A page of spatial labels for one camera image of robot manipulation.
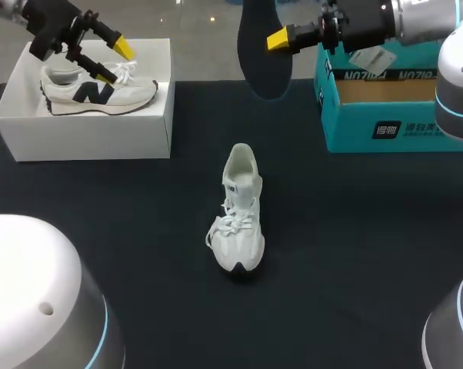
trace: shoe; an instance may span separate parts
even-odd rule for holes
[[[40,89],[53,115],[73,115],[100,111],[108,115],[122,115],[148,104],[158,90],[158,83],[133,78],[135,61],[107,63],[105,67],[118,76],[110,85],[91,78],[82,68],[56,71],[44,66],[40,72]]]
[[[265,245],[259,222],[262,178],[250,146],[233,147],[223,172],[223,185],[225,214],[216,217],[206,244],[225,271],[243,274],[257,268]]]

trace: dark table surface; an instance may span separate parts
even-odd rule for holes
[[[129,369],[422,369],[425,320],[463,277],[463,154],[330,155],[314,99],[311,81],[275,102],[178,83],[170,160],[17,164],[0,138],[0,213],[71,239]],[[247,284],[205,246],[240,141],[264,178]]]

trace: shoe insole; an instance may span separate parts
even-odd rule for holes
[[[293,57],[270,52],[267,38],[282,28],[275,0],[244,0],[238,30],[238,60],[245,80],[259,97],[274,100],[286,92]]]
[[[252,175],[252,173],[241,173],[231,177],[231,180],[239,186],[249,186],[253,183]]]

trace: new balance logo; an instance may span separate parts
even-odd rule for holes
[[[114,88],[108,83],[105,84],[102,92],[98,91],[98,83],[96,82],[85,82],[75,93],[75,97],[72,98],[76,102],[85,102],[86,98],[92,104],[107,104],[108,100],[114,93]]]

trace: shoe sole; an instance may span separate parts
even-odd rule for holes
[[[82,113],[88,113],[90,111],[100,112],[106,115],[125,115],[144,108],[155,98],[156,92],[158,92],[158,83],[157,81],[153,81],[153,83],[156,86],[156,91],[151,98],[146,99],[144,101],[140,101],[136,104],[124,106],[110,106],[91,103],[62,104],[59,102],[52,102],[45,94],[42,84],[40,84],[40,91],[42,91],[42,94],[45,97],[48,111],[50,112],[50,114],[54,116],[77,115]]]

